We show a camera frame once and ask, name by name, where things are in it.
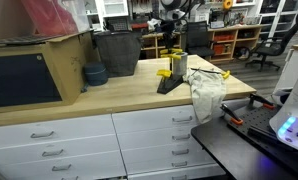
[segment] white cabinet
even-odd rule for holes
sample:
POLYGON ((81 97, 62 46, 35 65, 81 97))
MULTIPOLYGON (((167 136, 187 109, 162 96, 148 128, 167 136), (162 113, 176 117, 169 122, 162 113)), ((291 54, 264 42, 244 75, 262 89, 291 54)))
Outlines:
POLYGON ((129 180, 188 180, 224 174, 217 164, 195 166, 167 171, 149 172, 128 176, 129 180))
POLYGON ((117 113, 112 118, 128 179, 171 180, 185 175, 199 178, 224 174, 190 134, 197 126, 192 105, 117 113))
POLYGON ((249 15, 261 15, 264 26, 260 38, 282 37, 294 24, 298 0, 260 0, 250 8, 249 15))
POLYGON ((103 30, 103 16, 98 0, 84 0, 90 27, 95 31, 103 30))
POLYGON ((0 127, 0 173, 10 180, 126 176, 109 114, 0 127))
POLYGON ((103 17, 128 16, 127 0, 96 0, 103 17))
POLYGON ((0 166, 8 180, 104 179, 123 171, 119 151, 0 166))

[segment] white drawer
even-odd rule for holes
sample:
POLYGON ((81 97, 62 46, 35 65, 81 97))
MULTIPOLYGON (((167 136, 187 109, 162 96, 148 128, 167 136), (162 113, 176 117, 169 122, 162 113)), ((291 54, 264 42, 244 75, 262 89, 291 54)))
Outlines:
POLYGON ((0 165, 119 150, 116 135, 105 135, 0 149, 0 165))
POLYGON ((110 115, 0 127, 0 148, 115 134, 110 115))
POLYGON ((188 142, 193 139, 190 134, 193 127, 195 126, 123 133, 118 134, 118 140, 122 150, 188 142))
POLYGON ((112 115, 117 133, 197 125, 192 105, 159 108, 112 115))
POLYGON ((126 175, 119 151, 0 166, 0 173, 8 180, 61 180, 88 174, 101 179, 126 175))
MULTIPOLYGON (((189 143, 177 143, 164 146, 122 150, 121 152, 125 164, 148 162, 161 159, 183 159, 191 156, 195 157, 197 154, 205 152, 205 150, 203 150, 198 143, 193 141, 194 140, 189 143)), ((206 159, 208 163, 214 162, 210 161, 211 158, 209 156, 206 157, 208 157, 208 159, 206 159)))
POLYGON ((203 166, 131 175, 128 176, 128 180, 187 180, 224 174, 225 172, 217 164, 208 164, 203 166))
POLYGON ((127 174, 215 163, 211 156, 201 148, 200 150, 188 147, 186 149, 185 146, 176 145, 124 151, 123 158, 127 174))

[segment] white cloth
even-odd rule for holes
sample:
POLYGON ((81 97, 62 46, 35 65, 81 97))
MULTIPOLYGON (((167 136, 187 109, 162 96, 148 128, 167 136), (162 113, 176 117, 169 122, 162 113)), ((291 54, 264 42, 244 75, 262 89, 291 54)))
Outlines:
POLYGON ((155 30, 155 25, 158 24, 160 26, 161 20, 152 18, 150 21, 147 21, 149 31, 155 30))
POLYGON ((226 84, 221 74, 187 69, 184 81, 191 85, 191 98, 201 124, 212 119, 212 112, 221 106, 226 84))

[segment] wall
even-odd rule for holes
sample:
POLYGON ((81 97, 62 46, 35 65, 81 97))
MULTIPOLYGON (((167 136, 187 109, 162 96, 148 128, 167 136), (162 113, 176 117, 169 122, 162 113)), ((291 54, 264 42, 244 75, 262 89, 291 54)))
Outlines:
POLYGON ((0 0, 0 39, 31 34, 34 26, 20 0, 0 0))

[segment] blue light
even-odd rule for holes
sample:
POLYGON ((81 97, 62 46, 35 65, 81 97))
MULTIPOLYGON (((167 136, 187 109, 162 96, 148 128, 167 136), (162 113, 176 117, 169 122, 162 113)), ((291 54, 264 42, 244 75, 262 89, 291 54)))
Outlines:
POLYGON ((278 133, 284 134, 288 128, 296 121, 296 118, 291 116, 288 120, 280 127, 278 133))
POLYGON ((295 117, 290 117, 288 120, 287 120, 287 122, 289 122, 289 123, 294 123, 296 121, 296 118, 295 117))
POLYGON ((283 124, 282 127, 283 127, 284 129, 288 129, 288 128, 290 128, 290 126, 291 126, 291 124, 287 124, 287 123, 285 123, 285 124, 283 124))
POLYGON ((284 134, 285 132, 286 132, 286 129, 284 129, 284 128, 279 129, 279 134, 284 134))

